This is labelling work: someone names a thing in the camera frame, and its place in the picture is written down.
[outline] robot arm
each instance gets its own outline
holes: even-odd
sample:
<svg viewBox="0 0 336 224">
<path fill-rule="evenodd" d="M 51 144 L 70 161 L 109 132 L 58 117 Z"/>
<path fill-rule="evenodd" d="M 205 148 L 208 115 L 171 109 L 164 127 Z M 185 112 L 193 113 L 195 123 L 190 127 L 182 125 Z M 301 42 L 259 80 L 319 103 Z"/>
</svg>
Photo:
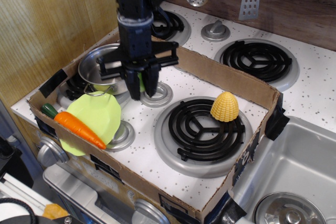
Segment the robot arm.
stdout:
<svg viewBox="0 0 336 224">
<path fill-rule="evenodd" d="M 162 67 L 178 63 L 176 42 L 154 42 L 151 40 L 153 11 L 163 11 L 163 0 L 117 0 L 120 46 L 115 51 L 99 58 L 102 79 L 121 76 L 125 80 L 131 97 L 140 99 L 141 74 L 146 93 L 151 97 L 156 92 L 159 71 Z M 157 58 L 155 55 L 171 51 L 170 56 Z M 120 61 L 121 66 L 108 68 L 110 62 Z"/>
</svg>

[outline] orange carrot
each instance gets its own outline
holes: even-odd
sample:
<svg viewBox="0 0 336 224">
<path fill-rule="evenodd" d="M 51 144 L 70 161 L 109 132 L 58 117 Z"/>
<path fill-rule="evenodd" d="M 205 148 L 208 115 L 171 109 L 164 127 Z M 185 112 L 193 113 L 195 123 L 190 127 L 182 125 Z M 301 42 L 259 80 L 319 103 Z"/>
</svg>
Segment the orange carrot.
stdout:
<svg viewBox="0 0 336 224">
<path fill-rule="evenodd" d="M 91 144 L 105 150 L 106 145 L 105 143 L 97 136 L 89 127 L 87 127 L 81 120 L 79 120 L 74 115 L 70 114 L 69 112 L 62 111 L 59 112 L 54 120 L 64 126 L 65 128 L 69 129 L 71 132 L 75 133 L 76 135 L 84 138 Z"/>
</svg>

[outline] stainless steel sink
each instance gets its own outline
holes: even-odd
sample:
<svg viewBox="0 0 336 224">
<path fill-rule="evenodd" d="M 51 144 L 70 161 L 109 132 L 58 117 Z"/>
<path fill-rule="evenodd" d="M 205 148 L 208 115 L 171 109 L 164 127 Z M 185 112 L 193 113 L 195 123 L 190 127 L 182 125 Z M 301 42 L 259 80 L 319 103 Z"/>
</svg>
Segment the stainless steel sink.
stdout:
<svg viewBox="0 0 336 224">
<path fill-rule="evenodd" d="M 239 222 L 255 222 L 255 208 L 266 196 L 290 193 L 311 202 L 328 224 L 335 224 L 336 134 L 290 117 L 275 141 L 262 138 L 255 161 L 246 166 L 233 193 L 247 212 Z"/>
</svg>

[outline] silver pot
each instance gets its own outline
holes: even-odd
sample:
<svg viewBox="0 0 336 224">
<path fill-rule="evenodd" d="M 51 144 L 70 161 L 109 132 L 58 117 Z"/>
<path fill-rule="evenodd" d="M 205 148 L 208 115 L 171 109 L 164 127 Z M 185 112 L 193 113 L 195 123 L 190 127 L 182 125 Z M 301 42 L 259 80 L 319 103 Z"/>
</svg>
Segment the silver pot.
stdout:
<svg viewBox="0 0 336 224">
<path fill-rule="evenodd" d="M 100 77 L 100 67 L 97 63 L 98 57 L 116 50 L 119 47 L 119 44 L 108 44 L 101 47 L 97 47 L 94 50 L 90 51 L 78 65 L 78 73 L 79 75 L 91 85 L 91 89 L 103 91 L 103 94 L 108 92 L 109 94 L 122 94 L 127 91 L 127 86 L 124 80 L 121 77 L 110 78 L 106 80 L 102 80 Z M 113 62 L 109 63 L 110 67 L 119 67 L 121 66 L 121 62 Z M 87 87 L 84 92 L 88 95 L 96 95 L 90 94 L 87 92 Z"/>
</svg>

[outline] yellow corn toy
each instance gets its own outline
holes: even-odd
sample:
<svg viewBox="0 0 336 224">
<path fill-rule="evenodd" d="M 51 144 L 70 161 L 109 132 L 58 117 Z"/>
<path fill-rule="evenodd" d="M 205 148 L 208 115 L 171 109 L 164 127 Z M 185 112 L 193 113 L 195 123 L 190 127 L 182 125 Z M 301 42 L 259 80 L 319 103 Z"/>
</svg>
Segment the yellow corn toy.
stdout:
<svg viewBox="0 0 336 224">
<path fill-rule="evenodd" d="M 239 114 L 237 98 L 230 92 L 221 93 L 214 101 L 210 114 L 221 122 L 233 121 Z"/>
</svg>

